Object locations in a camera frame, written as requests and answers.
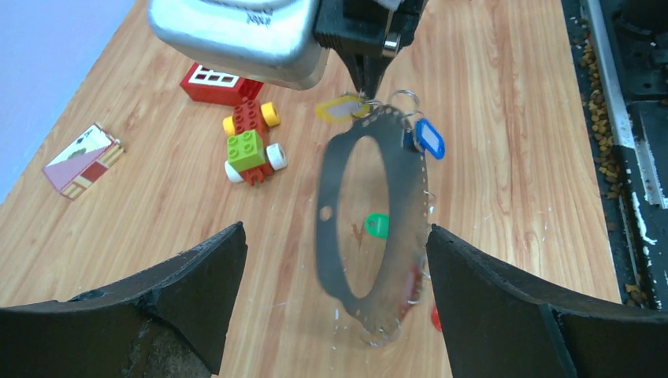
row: yellow lego wheel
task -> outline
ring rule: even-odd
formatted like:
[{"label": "yellow lego wheel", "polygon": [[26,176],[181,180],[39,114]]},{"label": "yellow lego wheel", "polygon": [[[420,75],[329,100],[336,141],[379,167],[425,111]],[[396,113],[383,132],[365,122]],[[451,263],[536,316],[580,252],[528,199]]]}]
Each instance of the yellow lego wheel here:
[{"label": "yellow lego wheel", "polygon": [[232,116],[226,117],[223,120],[223,130],[225,130],[227,136],[234,136],[234,120],[232,119]]},{"label": "yellow lego wheel", "polygon": [[266,104],[263,104],[260,107],[260,110],[262,111],[262,118],[265,119],[267,126],[271,128],[278,126],[280,123],[280,118],[278,117],[278,112],[276,111],[276,107],[274,107],[273,102],[267,102]]}]

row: yellow key tag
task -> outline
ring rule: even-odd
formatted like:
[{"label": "yellow key tag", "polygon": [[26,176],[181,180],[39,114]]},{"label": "yellow key tag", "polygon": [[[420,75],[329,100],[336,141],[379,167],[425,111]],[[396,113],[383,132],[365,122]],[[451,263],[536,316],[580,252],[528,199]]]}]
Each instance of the yellow key tag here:
[{"label": "yellow key tag", "polygon": [[353,117],[364,117],[371,112],[371,105],[360,104],[356,94],[346,94],[330,102],[316,106],[315,114],[325,122],[344,122]]}]

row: green key tag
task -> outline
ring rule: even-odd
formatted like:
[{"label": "green key tag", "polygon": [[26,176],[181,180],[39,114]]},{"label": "green key tag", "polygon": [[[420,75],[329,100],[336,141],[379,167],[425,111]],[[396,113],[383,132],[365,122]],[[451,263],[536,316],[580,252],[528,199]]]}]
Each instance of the green key tag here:
[{"label": "green key tag", "polygon": [[387,239],[390,228],[390,217],[385,214],[373,213],[366,218],[364,227],[369,235],[378,239]]}]

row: white wall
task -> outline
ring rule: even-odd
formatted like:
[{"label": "white wall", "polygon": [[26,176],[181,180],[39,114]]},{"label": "white wall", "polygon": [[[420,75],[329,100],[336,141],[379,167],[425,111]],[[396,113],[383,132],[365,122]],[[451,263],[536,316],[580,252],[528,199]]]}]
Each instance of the white wall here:
[{"label": "white wall", "polygon": [[9,0],[0,11],[0,202],[134,0]]}]

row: wood grain surface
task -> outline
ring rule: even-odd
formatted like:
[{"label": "wood grain surface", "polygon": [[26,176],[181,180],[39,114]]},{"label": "wood grain surface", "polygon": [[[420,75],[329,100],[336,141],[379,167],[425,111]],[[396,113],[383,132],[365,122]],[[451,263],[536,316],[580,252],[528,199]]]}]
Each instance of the wood grain surface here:
[{"label": "wood grain surface", "polygon": [[[146,5],[134,6],[0,207],[0,306],[67,300],[243,221],[248,260],[222,376],[450,376],[429,288],[400,339],[373,349],[317,282],[321,154],[350,125],[325,124],[314,107],[354,89],[336,55],[312,90],[265,86],[258,99],[281,115],[270,138],[288,167],[259,187],[232,184],[221,127],[231,109],[194,103],[179,88],[192,61],[151,34]],[[431,1],[423,18],[379,98],[416,92],[446,140],[446,158],[429,161],[430,221],[551,282],[618,302],[560,1]],[[70,202],[41,168],[94,122],[128,152]],[[387,211],[375,149],[356,147],[340,212],[358,294],[370,289],[383,246],[363,231],[366,215]],[[462,301],[475,295],[461,292]]]}]

